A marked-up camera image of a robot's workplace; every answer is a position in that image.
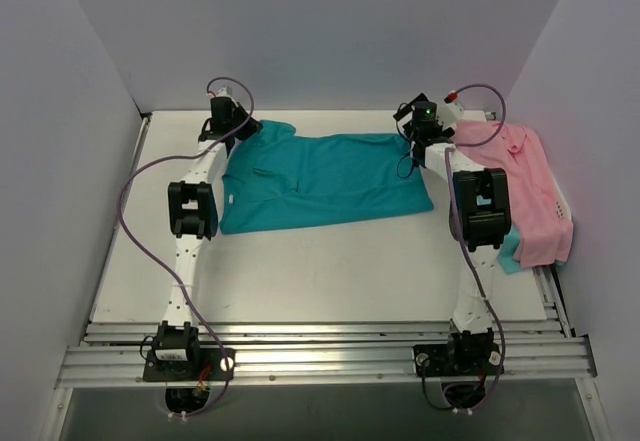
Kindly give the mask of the teal t-shirt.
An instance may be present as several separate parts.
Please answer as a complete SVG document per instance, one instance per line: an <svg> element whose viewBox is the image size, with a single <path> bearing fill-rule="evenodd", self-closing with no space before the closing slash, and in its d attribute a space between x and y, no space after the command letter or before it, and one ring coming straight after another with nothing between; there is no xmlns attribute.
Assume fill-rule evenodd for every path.
<svg viewBox="0 0 640 441"><path fill-rule="evenodd" d="M397 134L305 137L266 120L228 161L220 229L235 235L430 212L421 175L399 175L407 150Z"/></svg>

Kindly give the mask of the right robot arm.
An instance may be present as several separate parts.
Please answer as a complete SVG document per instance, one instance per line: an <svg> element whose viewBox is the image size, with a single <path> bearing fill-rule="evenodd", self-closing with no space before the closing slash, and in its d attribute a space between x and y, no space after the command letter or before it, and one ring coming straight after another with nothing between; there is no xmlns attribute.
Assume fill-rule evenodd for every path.
<svg viewBox="0 0 640 441"><path fill-rule="evenodd" d="M484 167L454 145L454 128L438 114L438 105L420 93L399 105L393 118L409 143L411 169L429 171L447 183L449 229L462 248L458 295L444 361L464 374L479 361L496 364L501 348L494 342L498 325L491 309L497 256L511 229L506 172Z"/></svg>

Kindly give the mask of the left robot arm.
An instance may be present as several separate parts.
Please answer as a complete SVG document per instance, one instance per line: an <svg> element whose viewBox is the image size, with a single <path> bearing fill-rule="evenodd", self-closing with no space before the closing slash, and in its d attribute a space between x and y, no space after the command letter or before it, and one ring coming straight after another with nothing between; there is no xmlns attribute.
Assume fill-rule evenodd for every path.
<svg viewBox="0 0 640 441"><path fill-rule="evenodd" d="M170 232L176 241L173 283L164 317L152 341L155 363L179 380L194 378L202 366L199 319L189 303L195 297L199 254L218 230L212 183L227 165L235 145L262 128L234 99L231 88L209 95L210 117L198 136L197 158L186 175L168 187Z"/></svg>

